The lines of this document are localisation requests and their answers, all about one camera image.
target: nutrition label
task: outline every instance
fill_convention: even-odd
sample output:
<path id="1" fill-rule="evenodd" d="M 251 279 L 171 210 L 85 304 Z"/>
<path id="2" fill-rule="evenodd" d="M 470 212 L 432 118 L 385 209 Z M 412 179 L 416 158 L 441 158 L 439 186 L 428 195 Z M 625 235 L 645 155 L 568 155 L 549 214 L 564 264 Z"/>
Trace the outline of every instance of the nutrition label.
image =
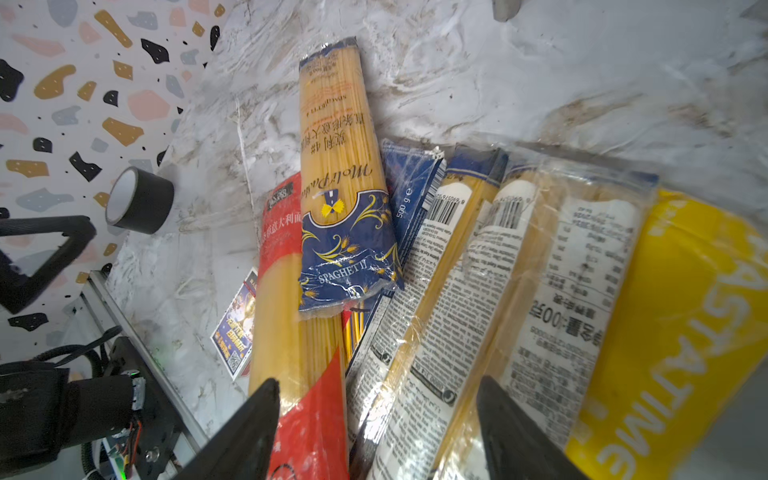
<path id="1" fill-rule="evenodd" d="M 429 208 L 419 235 L 413 242 L 406 264 L 404 278 L 406 289 L 398 291 L 387 308 L 378 308 L 376 315 L 382 315 L 379 328 L 373 336 L 370 349 L 361 358 L 359 370 L 346 384 L 347 388 L 347 430 L 350 443 L 354 442 L 382 381 L 389 371 L 397 349 L 411 323 L 413 314 L 424 297 L 435 268 L 448 246 L 458 219 L 472 189 L 456 182 L 437 190 L 435 201 Z"/>
<path id="2" fill-rule="evenodd" d="M 535 186 L 496 196 L 443 286 L 399 393 L 369 478 L 426 478 L 435 461 L 528 227 Z"/>
<path id="3" fill-rule="evenodd" d="M 561 448 L 587 392 L 639 218 L 622 200 L 564 202 L 549 264 L 500 382 Z"/>

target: black cylinder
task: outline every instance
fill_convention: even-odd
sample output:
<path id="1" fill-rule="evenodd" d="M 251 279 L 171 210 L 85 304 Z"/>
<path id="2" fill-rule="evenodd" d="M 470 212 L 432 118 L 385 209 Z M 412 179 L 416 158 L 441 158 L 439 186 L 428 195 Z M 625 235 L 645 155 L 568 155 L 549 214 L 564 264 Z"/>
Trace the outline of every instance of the black cylinder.
<path id="1" fill-rule="evenodd" d="M 69 382 L 61 419 L 62 447 L 102 439 L 128 427 L 133 398 L 128 375 Z"/>
<path id="2" fill-rule="evenodd" d="M 114 182 L 104 216 L 107 225 L 153 234 L 162 227 L 174 203 L 174 185 L 136 167 Z"/>

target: red label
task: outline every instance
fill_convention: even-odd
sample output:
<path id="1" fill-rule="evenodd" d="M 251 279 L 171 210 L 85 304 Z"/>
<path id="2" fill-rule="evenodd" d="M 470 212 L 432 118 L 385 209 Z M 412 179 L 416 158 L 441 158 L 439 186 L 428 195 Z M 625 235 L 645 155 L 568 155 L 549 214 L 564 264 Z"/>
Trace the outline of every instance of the red label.
<path id="1" fill-rule="evenodd" d="M 259 279 L 279 258 L 301 253 L 301 173 L 272 190 L 264 206 Z"/>
<path id="2" fill-rule="evenodd" d="M 320 380 L 277 423 L 269 480 L 348 480 L 339 350 Z"/>

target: barcode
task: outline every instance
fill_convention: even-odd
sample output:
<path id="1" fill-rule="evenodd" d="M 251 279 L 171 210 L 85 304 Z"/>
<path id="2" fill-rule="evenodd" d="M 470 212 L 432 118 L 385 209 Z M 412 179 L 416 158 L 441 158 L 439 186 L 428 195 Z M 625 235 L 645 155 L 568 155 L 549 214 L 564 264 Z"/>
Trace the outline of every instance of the barcode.
<path id="1" fill-rule="evenodd" d="M 240 357 L 233 354 L 229 359 L 227 359 L 227 365 L 230 366 L 230 369 L 233 372 L 236 371 L 237 367 L 240 365 Z"/>
<path id="2" fill-rule="evenodd" d="M 498 227 L 516 229 L 523 213 L 523 199 L 520 197 L 507 197 L 495 203 L 496 214 L 493 224 Z"/>
<path id="3" fill-rule="evenodd" d="M 427 220 L 449 225 L 453 215 L 456 213 L 458 202 L 460 200 L 454 197 L 437 197 L 437 201 L 427 213 Z"/>
<path id="4" fill-rule="evenodd" d="M 432 178 L 432 183 L 429 185 L 429 191 L 424 197 L 424 202 L 422 203 L 422 207 L 424 208 L 424 210 L 429 211 L 429 208 L 432 206 L 432 202 L 435 201 L 435 195 L 437 195 L 437 189 L 440 187 L 440 184 L 442 184 L 442 181 L 444 178 L 445 178 L 445 160 L 440 160 L 440 165 L 437 167 L 437 172 L 435 173 L 435 177 Z"/>

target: qr code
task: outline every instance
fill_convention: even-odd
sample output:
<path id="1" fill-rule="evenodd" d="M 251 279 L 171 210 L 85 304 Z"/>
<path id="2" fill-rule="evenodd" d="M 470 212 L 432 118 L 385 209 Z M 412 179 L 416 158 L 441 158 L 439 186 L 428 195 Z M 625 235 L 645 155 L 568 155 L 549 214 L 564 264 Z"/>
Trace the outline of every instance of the qr code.
<path id="1" fill-rule="evenodd" d="M 232 370 L 233 372 L 234 372 L 235 370 L 237 370 L 237 367 L 239 366 L 239 364 L 240 364 L 240 357 L 239 357 L 239 356 L 237 356 L 237 355 L 232 355 L 232 356 L 230 356 L 230 358 L 227 360 L 227 365 L 229 365 L 229 366 L 230 366 L 230 370 Z"/>

